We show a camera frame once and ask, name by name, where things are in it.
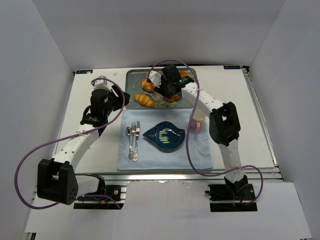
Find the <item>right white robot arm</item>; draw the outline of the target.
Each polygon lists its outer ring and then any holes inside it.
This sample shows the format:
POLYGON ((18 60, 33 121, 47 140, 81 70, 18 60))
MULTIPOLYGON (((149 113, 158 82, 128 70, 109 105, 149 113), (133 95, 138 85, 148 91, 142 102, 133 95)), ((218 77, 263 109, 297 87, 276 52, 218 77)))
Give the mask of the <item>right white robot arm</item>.
POLYGON ((194 105, 192 115, 200 110, 208 117, 209 135, 221 152, 225 183, 236 192, 246 187, 248 178, 243 171, 239 154, 241 126, 235 104, 215 99, 200 87, 196 75, 182 77, 174 64, 162 68, 161 73, 151 69, 146 78, 155 85, 157 93, 167 98, 180 95, 194 105))

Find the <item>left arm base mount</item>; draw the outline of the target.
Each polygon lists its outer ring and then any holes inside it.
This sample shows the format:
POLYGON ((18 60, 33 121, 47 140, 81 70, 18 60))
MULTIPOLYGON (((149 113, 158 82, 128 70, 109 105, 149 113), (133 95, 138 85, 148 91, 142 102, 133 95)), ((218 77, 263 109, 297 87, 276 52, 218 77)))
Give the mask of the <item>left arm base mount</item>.
POLYGON ((121 210, 126 199, 127 187, 106 185, 100 194, 87 193, 79 196, 73 205, 75 210, 121 210))

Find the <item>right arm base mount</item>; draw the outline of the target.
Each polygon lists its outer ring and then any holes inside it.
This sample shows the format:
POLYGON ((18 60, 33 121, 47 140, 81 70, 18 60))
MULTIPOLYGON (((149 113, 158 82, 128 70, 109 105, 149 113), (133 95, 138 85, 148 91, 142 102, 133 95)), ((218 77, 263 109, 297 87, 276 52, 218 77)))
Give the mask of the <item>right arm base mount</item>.
POLYGON ((210 211, 212 213, 231 213, 231 212, 257 212, 258 207, 255 202, 255 191, 252 184, 236 196, 225 184, 210 184, 204 193, 209 197, 210 211))

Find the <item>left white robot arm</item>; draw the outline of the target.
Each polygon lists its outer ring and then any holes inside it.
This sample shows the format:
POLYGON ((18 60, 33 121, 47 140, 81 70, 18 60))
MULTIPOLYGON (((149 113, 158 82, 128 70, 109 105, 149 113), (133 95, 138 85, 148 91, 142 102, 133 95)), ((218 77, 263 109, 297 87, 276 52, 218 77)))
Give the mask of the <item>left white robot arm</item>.
POLYGON ((37 167, 37 196, 41 199, 71 205, 77 197, 100 197, 106 192, 103 177, 95 174, 76 175, 75 168, 90 146, 99 139, 109 122, 111 112, 126 106, 130 95, 115 85, 95 89, 90 105, 83 112, 78 132, 51 159, 42 159, 37 167))

